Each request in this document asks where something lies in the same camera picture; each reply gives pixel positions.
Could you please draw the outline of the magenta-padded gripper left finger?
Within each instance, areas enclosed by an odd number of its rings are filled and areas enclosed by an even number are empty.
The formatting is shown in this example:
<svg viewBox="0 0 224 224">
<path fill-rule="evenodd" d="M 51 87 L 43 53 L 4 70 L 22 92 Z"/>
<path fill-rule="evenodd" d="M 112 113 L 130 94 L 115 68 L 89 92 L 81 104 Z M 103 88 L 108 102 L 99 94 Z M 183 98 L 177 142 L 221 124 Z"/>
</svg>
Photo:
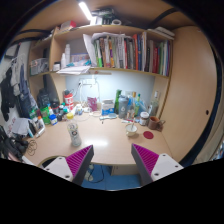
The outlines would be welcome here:
<svg viewBox="0 0 224 224">
<path fill-rule="evenodd" d="M 93 146 L 87 146 L 68 157 L 57 157 L 44 170 L 76 185 L 81 185 L 94 155 Z"/>
</svg>

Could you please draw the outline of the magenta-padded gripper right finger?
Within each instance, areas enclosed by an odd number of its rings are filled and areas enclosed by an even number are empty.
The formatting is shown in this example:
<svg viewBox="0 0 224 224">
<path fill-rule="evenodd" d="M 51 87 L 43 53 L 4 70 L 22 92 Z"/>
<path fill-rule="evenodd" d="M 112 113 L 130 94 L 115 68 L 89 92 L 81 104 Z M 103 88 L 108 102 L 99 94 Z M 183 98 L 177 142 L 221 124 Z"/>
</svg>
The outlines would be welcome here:
<svg viewBox="0 0 224 224">
<path fill-rule="evenodd" d="M 140 145 L 132 144 L 131 154 L 145 186 L 182 169 L 182 166 L 168 154 L 160 155 Z"/>
</svg>

